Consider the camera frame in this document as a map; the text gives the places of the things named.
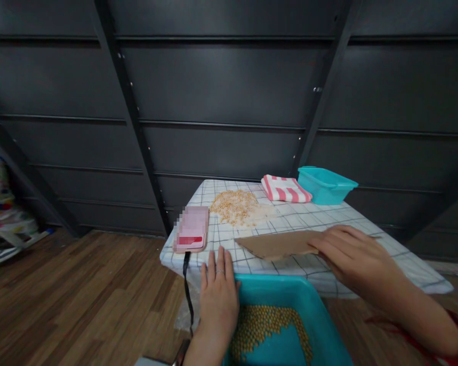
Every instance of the phone case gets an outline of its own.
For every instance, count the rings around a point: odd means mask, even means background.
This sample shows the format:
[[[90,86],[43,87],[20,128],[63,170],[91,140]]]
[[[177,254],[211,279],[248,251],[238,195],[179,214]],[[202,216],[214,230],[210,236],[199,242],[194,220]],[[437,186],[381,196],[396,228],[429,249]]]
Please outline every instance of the phone case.
[[[188,206],[183,210],[178,232],[173,242],[175,253],[198,253],[207,245],[209,208]]]

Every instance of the striped towel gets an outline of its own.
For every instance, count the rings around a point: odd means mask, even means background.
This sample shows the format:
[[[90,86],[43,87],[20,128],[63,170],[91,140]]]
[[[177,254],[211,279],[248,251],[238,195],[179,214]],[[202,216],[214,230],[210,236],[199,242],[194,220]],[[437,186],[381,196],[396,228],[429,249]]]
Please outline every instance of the striped towel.
[[[295,178],[281,178],[265,175],[261,180],[270,201],[310,202],[312,194],[305,191]]]

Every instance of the pile of seeds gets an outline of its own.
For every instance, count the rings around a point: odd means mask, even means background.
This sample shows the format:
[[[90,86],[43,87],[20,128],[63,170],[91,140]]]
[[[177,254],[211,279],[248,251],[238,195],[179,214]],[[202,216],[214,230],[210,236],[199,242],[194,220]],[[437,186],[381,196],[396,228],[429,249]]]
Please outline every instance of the pile of seeds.
[[[246,362],[246,353],[252,353],[266,338],[280,334],[281,328],[293,325],[299,335],[305,362],[310,365],[312,347],[302,319],[292,308],[272,306],[242,306],[239,310],[238,327],[229,348],[232,364]]]
[[[225,191],[215,197],[210,212],[219,214],[221,223],[225,221],[232,226],[249,226],[251,214],[257,207],[258,201],[253,193],[242,190]]]

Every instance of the white checkered tablecloth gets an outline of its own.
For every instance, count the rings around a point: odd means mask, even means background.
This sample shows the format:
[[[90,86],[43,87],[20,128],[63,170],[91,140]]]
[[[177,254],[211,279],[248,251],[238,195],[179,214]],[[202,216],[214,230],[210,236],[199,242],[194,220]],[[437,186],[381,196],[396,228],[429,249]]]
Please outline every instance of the white checkered tablecloth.
[[[253,192],[260,204],[274,205],[277,216],[252,229],[237,230],[230,224],[220,223],[218,216],[210,213],[207,247],[203,252],[192,253],[187,272],[188,281],[198,288],[200,288],[201,264],[208,262],[210,250],[216,251],[219,246],[223,246],[231,252],[235,273],[302,276],[312,283],[323,297],[356,297],[351,290],[336,279],[327,264],[318,256],[308,254],[267,262],[256,258],[234,242],[234,238],[237,237],[307,229],[323,231],[336,224],[346,224],[368,235],[381,236],[378,242],[395,259],[407,277],[426,293],[447,293],[453,290],[453,286],[444,277],[347,203],[322,206],[311,202],[270,201],[260,183],[204,180],[188,202],[188,206],[210,207],[218,193],[238,189]],[[177,229],[178,226],[175,225],[161,251],[160,260],[164,266],[182,276],[184,254],[173,253],[172,249]]]

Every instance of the blue plastic tray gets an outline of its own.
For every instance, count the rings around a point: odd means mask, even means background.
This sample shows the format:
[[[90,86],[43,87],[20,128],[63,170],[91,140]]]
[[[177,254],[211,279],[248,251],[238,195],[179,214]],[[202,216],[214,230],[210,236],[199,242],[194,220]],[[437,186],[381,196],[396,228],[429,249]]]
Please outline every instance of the blue plastic tray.
[[[320,205],[341,204],[358,183],[330,170],[311,166],[299,168],[298,183],[312,194],[312,202]]]
[[[270,305],[294,308],[300,315],[312,346],[312,366],[352,365],[346,347],[329,313],[312,284],[302,277],[238,274],[241,305]],[[245,354],[243,365],[303,366],[305,358],[294,326],[265,339],[252,353]],[[223,366],[230,365],[227,353]]]

